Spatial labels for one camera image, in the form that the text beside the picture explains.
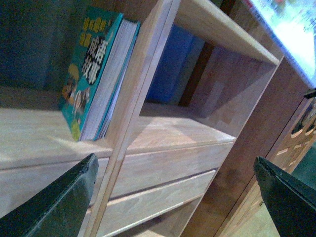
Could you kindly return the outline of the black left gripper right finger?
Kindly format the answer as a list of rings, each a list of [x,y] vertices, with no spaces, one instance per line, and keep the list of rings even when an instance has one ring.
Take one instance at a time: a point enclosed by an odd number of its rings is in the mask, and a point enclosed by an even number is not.
[[[316,235],[316,191],[263,157],[254,173],[263,202],[281,237]]]

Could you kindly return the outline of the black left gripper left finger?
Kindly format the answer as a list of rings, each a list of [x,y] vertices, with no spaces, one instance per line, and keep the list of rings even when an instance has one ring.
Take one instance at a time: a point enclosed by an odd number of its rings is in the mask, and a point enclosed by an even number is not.
[[[76,237],[91,202],[98,173],[95,154],[73,166],[0,219],[2,237]]]

